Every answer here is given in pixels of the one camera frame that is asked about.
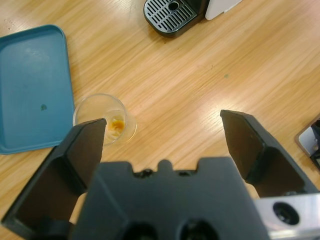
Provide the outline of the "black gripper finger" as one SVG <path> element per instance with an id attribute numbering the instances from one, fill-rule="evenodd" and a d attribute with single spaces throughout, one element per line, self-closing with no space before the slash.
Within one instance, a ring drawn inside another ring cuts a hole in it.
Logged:
<path id="1" fill-rule="evenodd" d="M 75 205 L 101 161 L 106 125 L 100 118 L 72 127 L 40 164 L 1 224 L 21 238 L 69 238 Z"/>
<path id="2" fill-rule="evenodd" d="M 229 154 L 259 197 L 318 193 L 295 160 L 254 116 L 225 109 L 220 116 Z"/>

